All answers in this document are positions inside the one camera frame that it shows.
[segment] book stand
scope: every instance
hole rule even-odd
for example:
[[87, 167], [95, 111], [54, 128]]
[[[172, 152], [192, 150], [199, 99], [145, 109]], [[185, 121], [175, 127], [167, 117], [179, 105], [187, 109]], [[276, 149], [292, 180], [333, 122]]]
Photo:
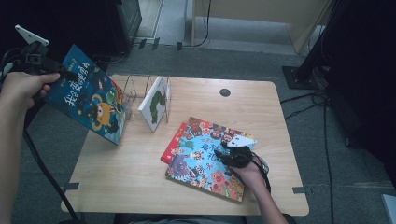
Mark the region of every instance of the book stand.
[[[136, 99], [141, 99], [142, 101], [147, 97], [147, 94], [150, 88], [153, 86], [154, 81], [158, 76], [147, 76], [141, 75], [140, 77], [146, 77], [146, 87], [144, 89], [137, 88], [135, 85], [135, 81], [133, 76], [129, 75], [125, 81], [125, 85], [122, 92], [122, 100], [124, 110], [127, 113], [127, 118], [131, 119], [132, 114], [132, 103], [136, 101]], [[171, 78], [170, 76], [163, 77], [166, 81], [166, 90], [165, 90], [165, 112], [162, 117], [159, 118], [159, 123], [168, 123], [170, 116], [170, 103], [171, 103]]]

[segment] red book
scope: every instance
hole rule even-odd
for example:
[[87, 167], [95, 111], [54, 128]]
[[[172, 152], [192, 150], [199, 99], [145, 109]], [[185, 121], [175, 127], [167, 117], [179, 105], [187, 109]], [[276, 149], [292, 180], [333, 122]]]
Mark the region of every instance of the red book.
[[177, 129], [175, 136], [172, 138], [165, 152], [161, 156], [161, 161], [169, 163], [171, 162], [172, 158], [180, 152], [180, 149], [178, 147], [178, 141], [180, 140], [182, 134], [184, 133], [184, 130], [186, 129], [186, 125], [187, 123], [183, 122], [180, 125], [180, 127]]

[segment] picture book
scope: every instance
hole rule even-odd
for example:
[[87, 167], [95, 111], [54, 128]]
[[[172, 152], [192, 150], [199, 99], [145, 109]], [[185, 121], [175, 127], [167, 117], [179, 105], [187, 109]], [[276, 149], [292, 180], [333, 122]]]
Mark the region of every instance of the picture book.
[[120, 87], [76, 45], [63, 66], [78, 74], [78, 81], [61, 77], [51, 84], [45, 102], [118, 145], [125, 122]]
[[165, 175], [178, 183], [242, 202], [244, 184], [215, 155], [215, 150], [227, 153], [221, 142], [228, 143], [237, 134], [253, 139], [251, 134], [191, 117]]
[[178, 141], [180, 140], [182, 134], [188, 134], [184, 132], [186, 129], [187, 123], [181, 123], [180, 127], [177, 129], [175, 136], [172, 138], [165, 152], [161, 156], [161, 161], [166, 163], [171, 162], [172, 158], [180, 152], [180, 148], [178, 147]]
[[168, 87], [168, 82], [164, 77], [157, 77], [137, 109], [152, 132], [157, 129], [166, 111]]

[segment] wooden table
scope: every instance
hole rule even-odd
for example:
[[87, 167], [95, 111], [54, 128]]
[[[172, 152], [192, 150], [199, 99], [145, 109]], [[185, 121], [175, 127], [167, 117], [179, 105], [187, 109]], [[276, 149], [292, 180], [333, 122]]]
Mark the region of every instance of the wooden table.
[[[124, 86], [127, 76], [113, 76]], [[132, 77], [138, 94], [147, 77]], [[89, 132], [70, 183], [79, 189], [66, 192], [77, 212], [259, 215], [256, 200], [247, 190], [241, 203], [215, 197], [166, 179], [167, 164], [160, 157], [183, 121], [190, 116], [251, 133], [258, 140], [253, 150], [270, 167], [272, 196], [283, 213], [305, 216], [309, 212], [276, 86], [267, 81], [171, 77], [168, 123], [155, 133], [138, 114], [142, 101], [134, 102], [134, 115], [117, 147]], [[128, 82], [125, 90], [131, 88]], [[231, 95], [223, 97], [221, 89]]]
[[[331, 4], [332, 0], [213, 0], [210, 18], [286, 23], [294, 49], [300, 53], [317, 26], [327, 23]], [[208, 6], [209, 0], [192, 3], [192, 45], [196, 17], [207, 17]]]

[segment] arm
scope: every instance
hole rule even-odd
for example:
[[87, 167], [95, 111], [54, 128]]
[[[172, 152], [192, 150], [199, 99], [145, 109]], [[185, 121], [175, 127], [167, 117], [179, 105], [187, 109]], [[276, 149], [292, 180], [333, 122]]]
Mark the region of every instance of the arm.
[[0, 224], [11, 223], [20, 173], [21, 138], [26, 111], [32, 97], [45, 96], [59, 74], [31, 76], [9, 73], [0, 93]]
[[270, 192], [265, 187], [264, 178], [259, 168], [253, 162], [249, 163], [245, 168], [238, 169], [232, 167], [232, 169], [241, 176], [244, 183], [256, 197], [260, 212], [262, 213], [263, 223], [288, 223], [276, 206]]

